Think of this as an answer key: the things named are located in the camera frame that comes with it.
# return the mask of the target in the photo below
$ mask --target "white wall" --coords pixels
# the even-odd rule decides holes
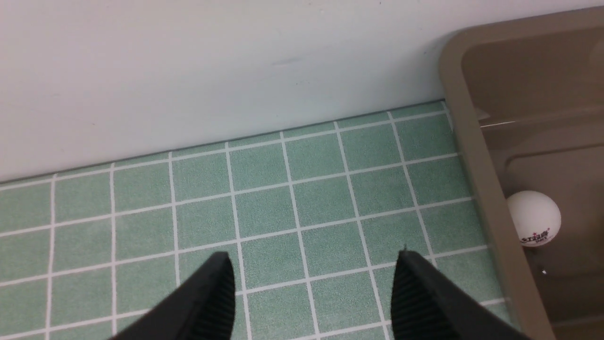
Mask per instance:
[[[604,0],[0,0],[0,180],[443,97],[471,25]]]

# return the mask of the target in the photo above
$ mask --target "ping pong ball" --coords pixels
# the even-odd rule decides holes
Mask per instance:
[[[507,198],[518,238],[525,247],[538,247],[560,231],[562,217],[550,197],[536,191],[521,191]]]

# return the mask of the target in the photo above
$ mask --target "green tile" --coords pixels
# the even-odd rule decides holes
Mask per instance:
[[[436,259],[439,270],[476,301],[502,297],[488,249]]]
[[[213,154],[172,163],[176,200],[229,192],[226,154]]]
[[[206,145],[201,145],[201,146],[195,146],[193,148],[172,151],[172,157],[180,157],[180,156],[186,156],[186,155],[191,155],[191,154],[200,154],[202,152],[217,151],[217,150],[222,150],[224,148],[225,148],[224,142],[215,143],[215,144],[206,144]]]
[[[312,293],[321,332],[380,321],[367,272],[315,281]]]
[[[302,233],[310,276],[367,267],[356,223],[306,230]]]
[[[128,326],[130,326],[136,320],[142,318],[143,316],[144,315],[133,315],[133,316],[127,316],[125,318],[117,319],[117,331],[121,332],[122,330],[126,329]]]
[[[115,171],[114,191],[116,211],[170,203],[168,163]]]
[[[164,208],[115,218],[118,260],[174,250],[172,209]]]
[[[235,201],[241,237],[296,227],[288,186],[237,195]]]
[[[370,218],[362,223],[371,264],[396,262],[405,247],[422,255],[428,254],[422,226],[414,211]]]
[[[46,274],[49,251],[48,230],[0,238],[0,282]]]
[[[271,134],[262,134],[254,137],[247,137],[243,139],[232,140],[228,142],[228,146],[230,148],[236,148],[238,146],[262,143],[262,142],[270,142],[271,140],[277,140],[281,138],[279,132],[273,132]]]
[[[162,152],[160,154],[146,155],[146,156],[126,159],[126,160],[120,160],[119,162],[115,162],[115,166],[133,165],[133,164],[152,162],[154,160],[164,160],[164,159],[168,159],[167,152]]]
[[[0,191],[0,232],[50,224],[50,183]]]
[[[55,213],[57,222],[111,213],[109,173],[57,181]]]
[[[235,323],[231,340],[248,340],[248,328],[245,324],[245,311],[243,309],[243,296],[235,296]]]
[[[286,234],[241,244],[247,288],[304,278],[298,234]]]
[[[47,280],[0,287],[0,336],[44,328]]]
[[[331,131],[334,129],[335,129],[335,126],[333,125],[333,122],[327,122],[327,123],[304,126],[302,128],[283,131],[283,137],[285,137],[285,138],[298,137],[298,136],[303,136],[305,134],[314,134],[314,133],[318,133],[318,132]]]
[[[390,302],[392,299],[392,283],[394,282],[394,270],[396,268],[386,267],[373,271],[376,278],[377,293],[379,294],[380,302],[382,303],[382,311],[386,318],[390,319]]]
[[[414,116],[416,114],[437,112],[437,111],[443,111],[443,110],[444,110],[443,105],[440,102],[431,102],[431,103],[407,106],[404,108],[390,110],[390,113],[392,113],[392,117],[394,119],[397,119],[397,118]]]
[[[396,124],[405,160],[416,160],[457,152],[449,120],[444,114]]]
[[[109,169],[110,167],[111,167],[111,163],[87,166],[85,168],[78,168],[78,169],[63,171],[63,172],[58,173],[57,176],[63,177],[63,176],[69,176],[69,175],[85,174],[87,172]]]
[[[195,273],[201,265],[215,252],[228,252],[229,259],[235,273],[235,288],[241,290],[241,277],[239,272],[239,255],[236,244],[228,244],[214,248],[196,250],[194,252],[182,253],[179,256],[181,282],[184,282],[191,274]]]
[[[392,125],[344,131],[342,145],[351,171],[400,163]]]
[[[111,269],[61,275],[53,278],[51,324],[111,315]]]
[[[111,322],[100,322],[50,333],[50,340],[105,340],[110,337]]]
[[[176,217],[180,249],[235,239],[231,197],[177,206]]]
[[[294,185],[302,226],[355,217],[346,177]]]
[[[407,168],[419,205],[471,195],[459,157],[410,164]]]
[[[488,309],[491,313],[495,314],[506,324],[513,325],[512,319],[510,318],[510,312],[508,311],[505,302],[499,304],[490,304],[488,306],[484,306],[484,308]]]
[[[323,340],[384,340],[384,330],[382,327],[372,329],[358,330],[356,332],[344,333],[339,335],[321,338]]]
[[[473,201],[422,210],[434,253],[486,244]]]
[[[340,121],[338,121],[338,127],[339,128],[349,128],[351,126],[383,122],[388,119],[390,119],[390,118],[388,117],[388,113],[386,113],[386,112],[364,114],[363,116],[352,117],[352,118],[340,120]]]
[[[413,206],[405,172],[400,166],[351,175],[350,179],[362,216]]]
[[[110,219],[72,224],[55,229],[53,263],[55,272],[110,261]]]
[[[254,340],[294,339],[314,334],[305,284],[248,295]]]
[[[286,149],[293,180],[344,172],[335,134],[287,142]]]
[[[118,313],[152,308],[176,288],[174,257],[120,264],[116,282]]]
[[[231,170],[235,190],[288,181],[281,144],[231,152]]]

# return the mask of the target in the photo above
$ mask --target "floor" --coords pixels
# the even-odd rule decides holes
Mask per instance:
[[[407,246],[508,321],[445,104],[0,185],[0,340],[104,339],[217,250],[233,339],[390,339]]]

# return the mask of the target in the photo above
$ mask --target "white grout line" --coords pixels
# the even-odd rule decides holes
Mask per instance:
[[[350,275],[350,274],[364,273],[364,272],[368,272],[369,270],[394,267],[395,265],[396,265],[396,262],[389,262],[389,263],[377,264],[377,265],[371,266],[371,267],[361,267],[361,268],[357,268],[357,269],[349,269],[349,270],[345,270],[343,272],[335,272],[335,273],[329,273],[329,274],[324,274],[324,275],[311,276],[308,279],[304,278],[304,279],[299,279],[299,280],[270,284],[268,286],[256,287],[253,289],[248,289],[246,291],[237,292],[237,294],[243,295],[244,293],[252,294],[252,293],[265,292],[267,290],[295,286],[297,284],[303,284],[303,283],[308,283],[308,282],[312,283],[314,281],[319,281],[319,280],[324,280],[324,279],[338,278],[340,276],[346,276],[346,275]]]
[[[340,129],[338,127],[338,122],[334,122],[333,123],[335,125],[335,129],[336,129],[336,136],[338,138],[338,145],[340,148],[340,154],[342,155],[342,162],[344,164],[344,171],[347,173],[346,175],[346,181],[348,182],[348,189],[350,192],[350,199],[352,200],[352,208],[355,212],[355,218],[356,218],[356,225],[358,227],[358,231],[359,231],[359,236],[361,237],[361,244],[363,246],[363,253],[365,253],[365,261],[367,262],[367,267],[369,268],[369,279],[371,280],[371,286],[373,288],[373,294],[375,296],[376,299],[376,304],[377,304],[377,313],[379,315],[379,318],[382,322],[384,322],[385,318],[384,318],[384,311],[382,309],[382,301],[379,298],[379,292],[378,292],[378,285],[376,284],[376,278],[375,275],[373,273],[373,270],[371,269],[371,259],[369,258],[369,250],[367,248],[367,240],[365,239],[365,233],[363,232],[363,225],[361,223],[361,215],[359,214],[359,208],[356,204],[356,197],[355,197],[355,190],[352,186],[352,180],[350,179],[350,172],[349,172],[349,168],[348,168],[348,162],[346,160],[346,153],[344,152],[344,144],[342,142],[342,135],[340,133]],[[390,340],[390,335],[388,334],[388,329],[386,328],[386,326],[383,326],[383,331],[384,331],[384,337],[386,340]]]
[[[458,152],[453,152],[452,154],[438,155],[438,156],[433,156],[433,157],[426,157],[426,158],[416,159],[416,160],[408,160],[407,162],[404,163],[404,165],[430,162],[433,160],[447,159],[447,158],[456,157],[456,156],[459,156]]]
[[[115,253],[117,242],[117,230],[115,228],[115,186],[114,169],[115,163],[109,168],[109,198],[111,200],[111,333],[117,334],[117,279],[115,268]]]
[[[298,231],[298,244],[300,245],[300,255],[302,256],[302,267],[304,268],[304,280],[306,282],[306,290],[308,292],[308,299],[310,302],[310,314],[312,316],[312,324],[315,329],[315,334],[318,335],[319,331],[319,321],[316,317],[316,308],[315,308],[315,298],[312,293],[312,286],[310,285],[310,274],[308,271],[308,262],[306,259],[306,249],[304,248],[304,240],[302,239],[302,231],[300,229],[300,218],[298,216],[298,205],[296,203],[296,196],[294,194],[294,185],[292,184],[292,173],[289,169],[289,158],[288,152],[285,148],[285,138],[283,137],[283,132],[279,133],[281,137],[281,148],[283,149],[283,160],[285,161],[285,171],[288,175],[288,184],[289,184],[289,195],[292,200],[292,210],[294,211],[294,220],[296,224],[296,229]]]
[[[430,113],[416,114],[416,115],[409,116],[409,117],[402,117],[402,118],[394,119],[394,122],[402,122],[404,120],[414,120],[414,119],[421,119],[421,118],[425,118],[425,117],[438,116],[440,114],[446,114],[447,112],[448,112],[448,110],[441,110],[441,111],[434,111],[434,112],[430,112]],[[389,123],[390,123],[389,120],[385,120],[383,122],[375,122],[375,123],[368,123],[368,124],[363,124],[363,125],[351,126],[351,127],[348,127],[348,128],[340,128],[339,130],[341,132],[342,131],[351,131],[351,130],[357,130],[357,129],[363,129],[363,128],[370,128],[372,126],[386,125],[386,124],[389,124]],[[312,137],[325,136],[325,135],[335,134],[335,133],[336,132],[334,130],[323,131],[323,132],[316,132],[316,133],[313,133],[313,134],[306,134],[306,135],[302,135],[302,136],[288,137],[288,138],[284,138],[284,140],[285,140],[285,142],[290,142],[290,141],[293,141],[293,140],[308,139],[308,138],[312,138]],[[220,154],[220,153],[225,153],[225,152],[230,152],[230,151],[237,151],[237,150],[257,148],[259,146],[273,145],[273,144],[278,144],[278,143],[281,143],[280,139],[271,140],[271,141],[268,141],[268,142],[260,142],[260,143],[254,143],[254,144],[249,144],[249,145],[237,146],[237,147],[228,147],[227,146],[225,149],[219,149],[219,150],[213,150],[213,151],[205,151],[205,152],[199,152],[199,153],[196,153],[196,154],[189,154],[189,155],[183,155],[183,156],[173,157],[172,161],[174,162],[174,161],[183,160],[183,159],[202,157],[202,156],[205,156],[205,155],[213,155],[213,154]],[[61,180],[68,180],[68,179],[77,178],[77,177],[84,177],[84,176],[97,175],[97,174],[104,174],[104,173],[107,173],[107,172],[110,172],[110,171],[118,171],[118,170],[124,170],[124,169],[139,168],[139,167],[147,166],[147,165],[163,164],[163,163],[168,163],[169,161],[170,161],[169,159],[162,159],[162,160],[152,160],[152,161],[149,161],[149,162],[141,162],[141,163],[130,164],[130,165],[122,165],[122,166],[115,166],[114,165],[113,168],[93,170],[93,171],[89,171],[89,172],[82,172],[82,173],[79,173],[79,174],[60,176],[60,177],[57,177],[56,180],[57,181],[61,181]],[[44,180],[30,181],[30,182],[26,182],[26,183],[19,183],[19,184],[15,184],[15,185],[5,185],[5,186],[0,186],[0,191],[10,190],[10,189],[16,189],[16,188],[23,188],[23,187],[26,187],[26,186],[32,186],[32,185],[38,185],[38,184],[50,183],[50,182],[51,182],[51,179],[44,179]]]
[[[57,220],[56,216],[56,205],[55,205],[55,192],[56,192],[56,181],[57,174],[54,174],[51,182],[50,182],[50,245],[48,251],[48,282],[46,286],[46,332],[44,334],[44,339],[50,339],[50,316],[53,310],[53,277],[51,276],[53,272],[53,262],[54,262],[54,223]]]
[[[235,188],[233,183],[233,169],[231,168],[231,154],[229,152],[228,142],[225,143],[226,148],[226,170],[228,172],[228,183],[233,205],[233,220],[235,224],[235,241],[237,242],[237,259],[239,261],[239,275],[241,276],[241,289],[243,290],[243,313],[245,316],[245,328],[247,329],[248,340],[252,340],[252,325],[249,318],[249,303],[245,285],[245,270],[243,268],[243,250],[241,247],[241,233],[239,232],[239,216],[237,214],[237,204],[235,201]]]
[[[380,212],[377,214],[365,215],[365,216],[361,216],[359,218],[348,218],[345,220],[332,221],[332,222],[326,222],[326,223],[321,223],[321,224],[314,224],[312,226],[300,227],[300,231],[320,229],[320,228],[325,228],[325,227],[337,226],[339,224],[344,224],[344,223],[356,222],[357,220],[363,221],[363,220],[368,220],[368,219],[376,218],[376,217],[384,217],[384,216],[389,216],[389,215],[401,214],[404,212],[412,212],[412,211],[415,211],[416,209],[426,209],[426,208],[433,208],[433,207],[437,207],[437,206],[456,204],[456,203],[460,203],[460,202],[471,201],[472,199],[474,199],[474,198],[473,197],[456,198],[455,200],[426,204],[423,206],[419,206],[418,208],[410,207],[410,208],[404,208],[404,209],[399,209],[399,210]],[[271,232],[268,234],[243,237],[243,238],[240,238],[239,241],[246,242],[246,241],[261,240],[263,238],[293,234],[296,232],[298,232],[298,229],[281,230],[278,232]],[[189,252],[195,252],[198,250],[205,250],[205,249],[211,249],[211,248],[215,248],[215,247],[227,246],[230,244],[237,244],[237,240],[222,241],[222,242],[217,242],[217,243],[205,244],[203,246],[196,246],[196,247],[191,247],[191,248],[186,248],[186,249],[178,249],[176,252],[180,255],[183,253],[189,253]],[[450,255],[455,255],[458,253],[481,250],[481,249],[486,249],[486,248],[487,248],[487,246],[478,246],[478,247],[473,247],[473,248],[454,250],[452,252],[435,254],[434,258],[450,256]],[[128,258],[125,260],[116,260],[115,262],[95,264],[93,266],[88,266],[88,267],[80,267],[80,268],[76,268],[76,269],[62,270],[60,272],[53,272],[50,276],[55,277],[55,276],[62,276],[62,275],[68,275],[68,274],[74,274],[74,273],[87,272],[89,270],[96,270],[96,269],[112,267],[113,265],[119,266],[120,264],[134,263],[134,262],[139,262],[139,261],[152,260],[155,258],[174,256],[174,254],[175,254],[175,251],[172,250],[172,251],[164,252],[164,253],[145,255],[142,257]],[[13,284],[19,284],[19,283],[24,283],[24,282],[30,282],[30,281],[35,281],[35,280],[47,279],[48,277],[49,277],[48,274],[43,274],[43,275],[30,276],[27,278],[20,278],[20,279],[11,280],[11,281],[4,281],[4,282],[0,282],[0,287],[10,286]]]
[[[417,197],[415,194],[415,189],[413,189],[411,177],[409,176],[409,170],[407,169],[407,165],[405,165],[405,156],[403,155],[403,147],[400,144],[399,133],[396,129],[395,121],[392,118],[392,113],[388,112],[388,117],[390,118],[390,123],[392,125],[392,132],[394,133],[396,147],[399,149],[400,161],[403,162],[403,172],[405,173],[405,179],[407,180],[407,185],[409,186],[409,191],[411,192],[411,199],[413,201],[413,206],[417,208],[418,204],[417,204]],[[426,224],[423,222],[422,212],[420,211],[420,209],[416,209],[416,212],[417,212],[417,218],[419,219],[419,224],[422,227],[423,239],[424,239],[424,241],[426,241],[426,246],[428,247],[428,255],[430,256],[432,265],[434,265],[434,267],[437,267],[436,260],[434,259],[434,252],[432,251],[432,246],[430,245],[430,237],[428,236],[428,231],[426,230]]]
[[[405,164],[415,164],[415,163],[421,163],[421,162],[430,162],[430,161],[433,161],[433,160],[438,160],[438,159],[443,159],[443,158],[448,158],[448,157],[454,157],[456,155],[457,154],[447,154],[447,155],[441,155],[441,156],[436,156],[436,157],[428,157],[428,158],[425,158],[425,159],[413,160],[413,161],[406,162],[406,163],[394,163],[394,164],[389,164],[389,165],[374,166],[372,168],[367,168],[367,169],[360,169],[360,170],[354,170],[354,171],[349,171],[349,172],[340,172],[340,173],[332,174],[332,175],[325,175],[325,176],[317,176],[317,177],[312,177],[312,178],[305,178],[303,180],[292,181],[292,184],[293,185],[297,185],[297,184],[300,184],[300,183],[308,183],[308,182],[312,182],[312,181],[327,180],[327,179],[331,179],[331,178],[343,177],[343,176],[346,176],[346,175],[355,175],[355,174],[362,174],[362,173],[365,173],[365,172],[372,172],[372,171],[377,171],[377,170],[396,168],[398,166],[403,166]],[[235,195],[248,194],[248,193],[251,193],[251,192],[258,192],[258,191],[264,191],[264,190],[269,190],[269,189],[282,188],[282,187],[285,187],[285,186],[289,186],[289,183],[287,183],[287,182],[286,183],[279,183],[279,184],[274,184],[274,185],[261,186],[261,187],[253,188],[253,189],[245,189],[245,190],[234,191],[234,194]],[[205,197],[199,197],[199,198],[192,198],[192,199],[189,199],[189,200],[182,200],[182,201],[178,201],[178,202],[174,202],[174,203],[166,203],[166,204],[160,204],[160,205],[157,205],[157,206],[150,206],[150,207],[133,209],[133,210],[128,210],[128,211],[113,212],[111,214],[106,214],[106,215],[99,215],[99,216],[94,216],[94,217],[86,217],[86,218],[81,218],[81,219],[78,219],[78,220],[64,221],[64,222],[60,222],[60,223],[55,223],[54,225],[48,224],[46,226],[38,226],[38,227],[31,227],[31,228],[26,228],[26,229],[19,229],[19,230],[13,230],[13,231],[8,231],[8,232],[2,232],[2,233],[0,233],[0,238],[1,237],[12,236],[12,235],[25,234],[25,233],[28,233],[28,232],[34,232],[34,231],[39,231],[39,230],[46,230],[46,229],[50,229],[51,226],[62,227],[62,226],[70,226],[70,225],[73,225],[73,224],[80,224],[80,223],[85,223],[85,222],[105,220],[107,218],[112,218],[112,217],[117,217],[117,216],[138,214],[140,212],[147,212],[147,211],[154,211],[154,210],[158,210],[158,209],[171,208],[172,206],[180,206],[180,205],[183,205],[183,204],[189,204],[189,203],[195,203],[195,202],[201,202],[201,201],[214,200],[214,199],[217,199],[217,198],[230,197],[231,195],[232,195],[232,193],[226,192],[226,193],[223,193],[223,194],[217,194],[217,195],[205,196]]]
[[[480,303],[480,305],[481,306],[490,306],[492,304],[500,304],[500,303],[505,302],[505,301],[506,301],[505,298],[498,298],[498,299],[483,301],[483,302]]]
[[[453,250],[450,252],[444,252],[444,253],[438,253],[438,254],[434,254],[432,255],[432,258],[441,258],[441,257],[448,257],[448,256],[453,256],[453,255],[459,255],[459,254],[463,254],[463,253],[471,253],[471,252],[478,252],[479,250],[484,250],[484,249],[488,249],[489,246],[484,245],[484,246],[477,246],[477,247],[471,247],[471,248],[464,248],[464,249],[458,249],[458,250]]]
[[[180,257],[178,255],[178,221],[176,220],[176,192],[174,190],[174,169],[172,164],[172,152],[168,152],[168,173],[170,176],[170,197],[172,200],[172,232],[174,237],[174,273],[176,275],[176,286],[181,285]]]
[[[148,311],[149,311],[149,309],[135,310],[135,311],[132,311],[132,312],[127,312],[127,313],[119,314],[117,317],[118,317],[118,319],[128,318],[130,316],[143,315],[143,314],[147,313]],[[113,316],[104,316],[102,318],[96,318],[96,319],[90,319],[90,320],[85,320],[85,321],[72,322],[70,324],[57,325],[57,326],[50,327],[48,329],[30,330],[30,331],[23,332],[23,333],[4,335],[4,336],[0,336],[0,340],[19,339],[19,338],[23,338],[23,337],[26,337],[26,336],[44,334],[46,332],[55,332],[55,331],[58,331],[58,330],[65,330],[65,329],[72,329],[72,328],[81,327],[81,326],[94,325],[94,324],[98,324],[98,323],[101,323],[101,322],[111,321],[112,318],[113,318]]]
[[[353,333],[353,332],[358,332],[361,330],[373,329],[373,328],[378,328],[378,327],[383,327],[384,329],[386,329],[386,332],[387,332],[388,331],[387,327],[390,324],[391,324],[390,320],[374,322],[372,324],[354,326],[354,327],[349,327],[346,329],[332,330],[330,332],[321,333],[321,334],[319,334],[319,336],[321,336],[321,338],[323,338],[323,337],[327,337],[327,336],[348,334],[348,333]],[[308,335],[308,336],[302,336],[300,338],[295,338],[295,339],[291,339],[291,340],[314,340],[314,339],[315,339],[314,335],[313,336]]]

